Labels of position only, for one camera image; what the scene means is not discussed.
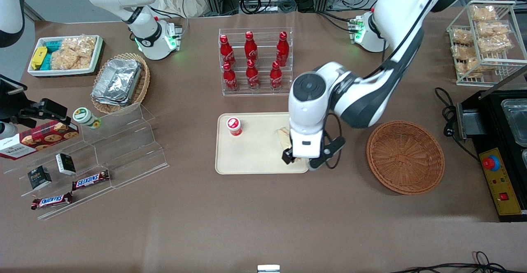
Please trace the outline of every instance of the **white jar with green label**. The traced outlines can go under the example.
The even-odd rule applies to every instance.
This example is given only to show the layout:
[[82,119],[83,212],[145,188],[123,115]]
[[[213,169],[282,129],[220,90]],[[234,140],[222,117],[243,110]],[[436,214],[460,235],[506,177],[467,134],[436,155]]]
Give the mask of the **white jar with green label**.
[[90,129],[97,129],[100,127],[100,118],[94,116],[92,112],[86,107],[79,107],[73,112],[73,119],[77,123],[84,125]]

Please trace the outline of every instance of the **wicker basket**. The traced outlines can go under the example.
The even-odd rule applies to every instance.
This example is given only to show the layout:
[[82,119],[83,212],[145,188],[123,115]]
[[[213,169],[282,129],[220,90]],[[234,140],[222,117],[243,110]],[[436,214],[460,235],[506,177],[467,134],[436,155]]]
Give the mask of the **wicker basket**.
[[435,188],[445,170],[445,157],[435,138],[409,121],[377,127],[366,147],[371,171],[390,190],[405,195]]
[[[140,78],[139,78],[139,81],[137,83],[137,86],[135,87],[135,93],[133,95],[133,98],[132,98],[132,102],[130,103],[131,104],[134,104],[134,103],[141,103],[143,102],[145,96],[147,95],[147,90],[148,90],[148,85],[150,84],[150,70],[148,69],[148,66],[147,66],[147,63],[145,62],[145,60],[143,58],[141,58],[141,56],[139,55],[136,55],[136,54],[130,54],[130,53],[126,53],[126,54],[121,54],[121,55],[117,55],[115,57],[113,57],[112,59],[134,59],[138,62],[141,63],[141,74],[139,75]],[[104,65],[100,68],[98,74],[97,74],[97,78],[95,80],[95,83],[93,84],[93,87],[96,86],[99,78],[100,78],[100,74],[102,73],[102,71],[104,70],[104,68],[107,66],[108,62],[110,62],[110,60],[108,60],[106,63],[104,63]],[[113,113],[113,112],[116,112],[117,110],[120,110],[121,108],[124,108],[124,106],[118,106],[118,105],[110,105],[110,104],[102,104],[102,103],[99,103],[97,101],[95,101],[94,99],[92,99],[92,102],[93,102],[93,105],[97,108],[98,111],[100,112],[103,112],[103,113]]]

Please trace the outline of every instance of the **coca-cola bottle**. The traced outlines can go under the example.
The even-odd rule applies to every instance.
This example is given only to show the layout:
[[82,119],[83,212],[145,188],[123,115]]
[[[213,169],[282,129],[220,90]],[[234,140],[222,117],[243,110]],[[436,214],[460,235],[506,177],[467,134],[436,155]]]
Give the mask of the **coca-cola bottle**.
[[282,89],[282,70],[280,70],[280,63],[278,61],[273,62],[273,68],[271,69],[271,89],[277,92]]
[[251,59],[254,61],[254,65],[258,65],[258,46],[253,40],[253,34],[251,31],[245,33],[245,57],[247,60]]
[[220,35],[220,43],[222,43],[222,46],[220,46],[220,53],[222,54],[223,62],[229,62],[231,66],[235,66],[236,59],[234,58],[234,50],[227,39],[227,35]]
[[280,40],[276,44],[276,61],[280,63],[280,66],[284,67],[289,57],[289,44],[287,42],[287,32],[280,32]]
[[247,83],[249,84],[249,89],[255,91],[260,87],[260,80],[258,80],[258,70],[254,67],[254,60],[247,60]]
[[229,62],[224,63],[224,81],[225,87],[228,91],[239,90],[238,82],[236,81],[236,74],[231,70]]

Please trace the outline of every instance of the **white tray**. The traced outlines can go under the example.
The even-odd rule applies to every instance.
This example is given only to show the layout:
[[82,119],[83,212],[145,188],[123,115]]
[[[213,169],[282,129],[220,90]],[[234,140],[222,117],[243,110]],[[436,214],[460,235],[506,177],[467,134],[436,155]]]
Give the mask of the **white tray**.
[[[55,40],[63,40],[64,38],[79,37],[79,36],[80,35],[39,38],[38,41],[36,42],[35,49],[31,53],[31,57],[33,57],[33,55],[35,54],[36,49],[38,47],[45,45],[46,42],[53,42]],[[102,48],[103,39],[99,35],[89,35],[89,36],[95,36],[97,38],[96,46],[93,49],[92,61],[90,62],[90,67],[83,68],[83,69],[68,69],[68,70],[34,70],[31,67],[31,61],[30,61],[28,65],[28,73],[34,77],[62,77],[62,76],[76,76],[80,74],[87,74],[87,73],[94,72],[96,70],[97,61],[99,58],[100,49]]]
[[[232,136],[229,117],[241,121],[242,134]],[[277,130],[289,126],[289,113],[222,114],[218,118],[216,171],[219,174],[304,173],[307,159],[289,165],[282,160],[284,149]]]

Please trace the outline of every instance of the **red cookie box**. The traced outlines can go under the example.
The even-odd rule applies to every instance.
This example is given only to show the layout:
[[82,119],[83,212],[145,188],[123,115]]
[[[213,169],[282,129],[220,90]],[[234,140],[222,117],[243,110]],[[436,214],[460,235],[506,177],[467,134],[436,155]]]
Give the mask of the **red cookie box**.
[[79,129],[74,124],[66,126],[58,121],[50,121],[12,138],[0,140],[0,156],[17,160],[76,136],[79,136]]

